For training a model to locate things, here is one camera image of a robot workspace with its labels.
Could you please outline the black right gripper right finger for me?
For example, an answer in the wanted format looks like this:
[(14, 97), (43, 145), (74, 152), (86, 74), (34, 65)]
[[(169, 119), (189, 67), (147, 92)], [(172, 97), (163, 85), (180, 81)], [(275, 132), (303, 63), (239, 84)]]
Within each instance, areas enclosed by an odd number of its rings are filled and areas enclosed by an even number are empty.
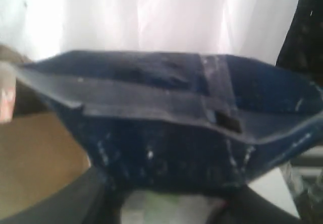
[(214, 223), (303, 223), (245, 186), (226, 198)]

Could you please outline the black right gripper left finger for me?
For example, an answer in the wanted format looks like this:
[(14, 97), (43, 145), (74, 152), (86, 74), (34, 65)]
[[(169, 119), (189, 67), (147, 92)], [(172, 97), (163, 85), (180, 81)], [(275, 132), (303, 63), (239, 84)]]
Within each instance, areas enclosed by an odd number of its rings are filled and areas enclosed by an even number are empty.
[(57, 193), (1, 223), (121, 223), (124, 194), (109, 192), (103, 177), (90, 168)]

